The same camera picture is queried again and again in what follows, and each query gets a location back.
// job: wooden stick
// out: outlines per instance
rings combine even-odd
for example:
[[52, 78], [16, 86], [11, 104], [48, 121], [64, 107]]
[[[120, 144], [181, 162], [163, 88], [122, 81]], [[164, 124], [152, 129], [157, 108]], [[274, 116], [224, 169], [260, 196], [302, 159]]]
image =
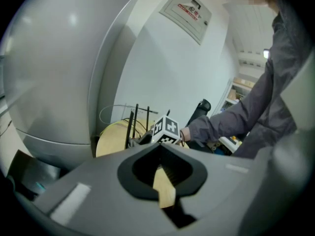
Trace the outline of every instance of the wooden stick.
[[176, 189], [168, 179], [162, 166], [159, 166], [153, 182], [153, 189], [158, 191], [160, 208], [171, 207], [175, 204]]

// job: person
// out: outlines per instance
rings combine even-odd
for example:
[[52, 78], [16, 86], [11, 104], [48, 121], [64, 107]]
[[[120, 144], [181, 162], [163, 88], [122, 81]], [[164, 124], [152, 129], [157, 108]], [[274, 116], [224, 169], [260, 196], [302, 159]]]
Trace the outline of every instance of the person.
[[312, 50], [310, 36], [286, 0], [251, 1], [268, 4], [278, 14], [272, 23], [273, 45], [264, 74], [239, 103], [211, 118], [201, 116], [181, 130], [183, 140], [201, 143], [249, 132], [233, 154], [244, 158], [255, 158], [260, 148], [273, 146], [281, 137], [295, 132], [296, 124], [281, 92]]

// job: black and white square tag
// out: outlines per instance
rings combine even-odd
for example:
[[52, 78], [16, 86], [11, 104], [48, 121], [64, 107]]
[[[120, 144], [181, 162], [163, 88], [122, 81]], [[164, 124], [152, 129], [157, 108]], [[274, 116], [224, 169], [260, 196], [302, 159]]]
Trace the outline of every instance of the black and white square tag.
[[166, 131], [173, 133], [174, 135], [179, 135], [178, 134], [178, 127], [177, 127], [177, 123], [172, 121], [169, 118], [165, 118], [165, 127], [166, 127]]
[[161, 120], [159, 120], [155, 126], [154, 126], [154, 136], [159, 133], [163, 128], [163, 118], [161, 118]]
[[173, 144], [175, 143], [175, 139], [172, 137], [169, 137], [167, 135], [162, 135], [162, 137], [158, 140], [158, 143], [163, 143], [163, 144]]

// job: light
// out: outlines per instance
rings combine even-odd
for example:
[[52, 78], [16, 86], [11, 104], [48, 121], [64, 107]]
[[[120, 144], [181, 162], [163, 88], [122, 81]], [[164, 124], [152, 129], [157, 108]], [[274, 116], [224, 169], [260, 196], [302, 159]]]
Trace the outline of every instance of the light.
[[268, 50], [268, 49], [265, 49], [265, 50], [264, 50], [264, 58], [265, 58], [265, 59], [268, 59], [268, 58], [269, 58], [269, 50]]
[[77, 16], [75, 14], [71, 14], [70, 17], [69, 17], [69, 23], [72, 25], [72, 26], [76, 26], [77, 24]]
[[22, 20], [27, 25], [31, 25], [32, 24], [32, 20], [29, 17], [23, 17]]
[[12, 49], [12, 42], [13, 42], [13, 38], [9, 37], [8, 38], [8, 42], [6, 44], [6, 49], [5, 49], [6, 53], [9, 53], [11, 51], [11, 49]]

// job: cable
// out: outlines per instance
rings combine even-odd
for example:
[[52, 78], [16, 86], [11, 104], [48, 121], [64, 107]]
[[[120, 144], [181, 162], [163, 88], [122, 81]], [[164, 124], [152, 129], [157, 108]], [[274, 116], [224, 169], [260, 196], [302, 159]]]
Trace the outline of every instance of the cable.
[[[102, 120], [102, 118], [100, 117], [100, 115], [102, 114], [103, 110], [105, 110], [105, 109], [107, 109], [107, 108], [110, 108], [110, 107], [135, 108], [135, 106], [122, 105], [122, 104], [109, 105], [109, 106], [104, 107], [104, 108], [99, 112], [99, 115], [98, 115], [99, 120], [100, 120], [101, 122], [103, 122], [104, 124], [110, 124], [110, 123], [104, 122], [104, 121]], [[152, 110], [150, 110], [150, 113], [158, 114], [158, 112], [155, 112], [155, 111], [152, 111]]]
[[139, 123], [139, 124], [146, 130], [146, 128], [142, 125], [141, 122], [139, 122], [139, 121], [137, 120], [137, 123]]
[[113, 125], [115, 125], [115, 124], [117, 124], [117, 122], [114, 122], [114, 123], [108, 125], [108, 126], [99, 134], [99, 136], [101, 136], [101, 135], [104, 133], [105, 130], [107, 130], [109, 127], [111, 127], [111, 126], [113, 126]]
[[139, 135], [140, 138], [141, 138], [141, 135], [140, 135], [140, 133], [138, 132], [138, 130], [135, 129], [135, 131], [138, 133], [138, 135]]
[[182, 135], [182, 146], [184, 147], [185, 146], [185, 137], [184, 137], [182, 130], [180, 131], [180, 133]]
[[11, 125], [12, 120], [9, 122], [8, 127], [6, 127], [5, 131], [0, 135], [0, 137], [8, 130], [9, 126]]
[[105, 109], [107, 109], [107, 108], [110, 108], [110, 107], [127, 107], [127, 108], [134, 108], [133, 106], [121, 105], [121, 104], [109, 105], [109, 106], [103, 108], [103, 109], [99, 112], [99, 116], [98, 116], [98, 117], [99, 117], [99, 120], [100, 120], [101, 122], [103, 122], [104, 124], [109, 124], [109, 123], [104, 122], [104, 121], [102, 120], [102, 118], [100, 117], [100, 115], [102, 114], [103, 110], [105, 110]]

